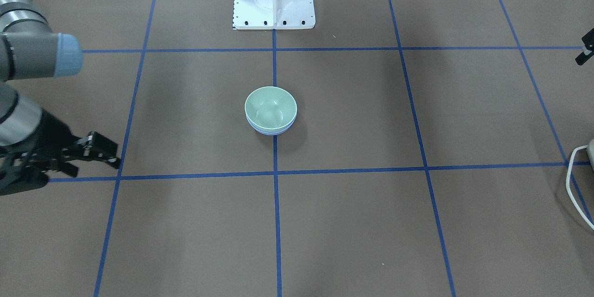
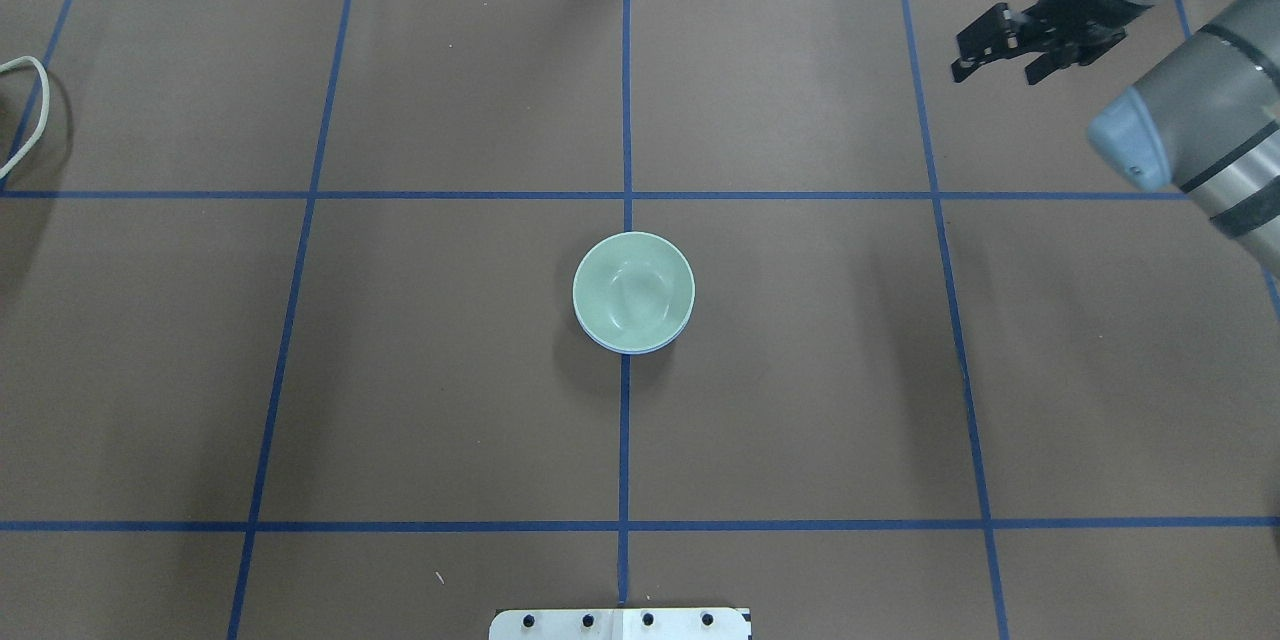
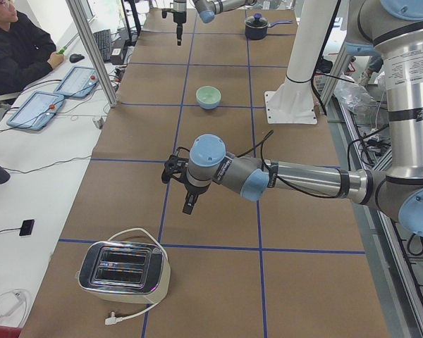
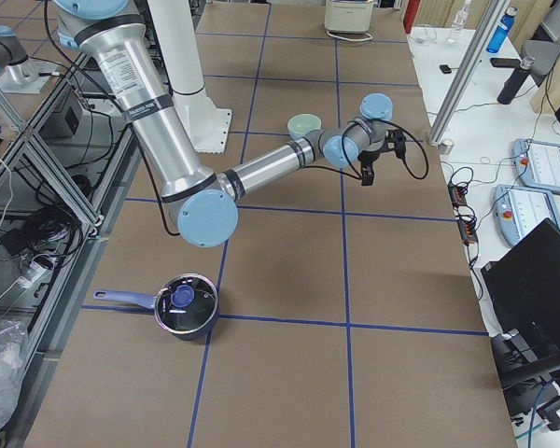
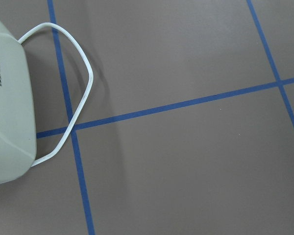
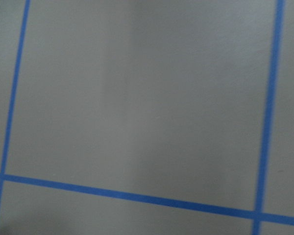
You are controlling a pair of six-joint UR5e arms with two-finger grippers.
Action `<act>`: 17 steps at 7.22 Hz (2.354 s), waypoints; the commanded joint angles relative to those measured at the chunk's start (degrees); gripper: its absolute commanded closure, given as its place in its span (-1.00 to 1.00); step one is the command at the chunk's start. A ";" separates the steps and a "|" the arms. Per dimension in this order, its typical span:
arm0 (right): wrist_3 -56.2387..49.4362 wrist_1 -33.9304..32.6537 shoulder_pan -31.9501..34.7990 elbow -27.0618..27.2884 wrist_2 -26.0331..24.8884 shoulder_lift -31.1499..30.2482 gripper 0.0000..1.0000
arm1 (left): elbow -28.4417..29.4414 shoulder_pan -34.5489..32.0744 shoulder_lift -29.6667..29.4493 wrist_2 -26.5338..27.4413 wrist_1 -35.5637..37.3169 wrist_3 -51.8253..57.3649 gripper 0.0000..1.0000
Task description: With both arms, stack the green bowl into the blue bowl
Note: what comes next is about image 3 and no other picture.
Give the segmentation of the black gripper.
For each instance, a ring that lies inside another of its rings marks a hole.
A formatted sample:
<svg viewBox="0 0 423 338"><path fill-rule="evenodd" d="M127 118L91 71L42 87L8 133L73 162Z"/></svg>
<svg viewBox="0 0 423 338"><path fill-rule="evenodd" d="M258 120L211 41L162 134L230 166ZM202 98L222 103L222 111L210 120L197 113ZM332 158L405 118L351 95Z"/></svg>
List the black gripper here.
<svg viewBox="0 0 423 338"><path fill-rule="evenodd" d="M199 195L204 194L208 190L209 185L197 187L192 184L185 184L185 188L187 190L187 194L185 196L185 203L183 204L182 212L187 215L191 215Z"/></svg>
<svg viewBox="0 0 423 338"><path fill-rule="evenodd" d="M183 12L174 12L173 21L176 25L176 41L177 45L182 45L182 36L183 36L183 24L185 24L185 11Z"/></svg>

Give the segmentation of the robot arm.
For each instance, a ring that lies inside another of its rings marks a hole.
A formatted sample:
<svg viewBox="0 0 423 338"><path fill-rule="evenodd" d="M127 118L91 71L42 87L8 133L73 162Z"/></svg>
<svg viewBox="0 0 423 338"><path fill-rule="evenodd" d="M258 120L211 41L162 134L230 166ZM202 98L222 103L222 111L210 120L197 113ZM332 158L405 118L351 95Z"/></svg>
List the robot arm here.
<svg viewBox="0 0 423 338"><path fill-rule="evenodd" d="M232 11L243 6L253 6L256 3L256 1L246 0L198 0L193 1L193 6L199 14L202 22L210 23L213 21L216 15L220 13ZM182 44L183 25L186 24L187 21L187 1L174 1L170 8L164 9L162 11L162 17L165 18L167 13L173 14L173 21L176 24L177 45L180 46Z"/></svg>
<svg viewBox="0 0 423 338"><path fill-rule="evenodd" d="M423 237L423 1L351 1L345 45L383 59L390 168L349 171L235 156L219 137L203 134L180 165L184 213L211 183L251 201L268 188L293 189L369 206Z"/></svg>

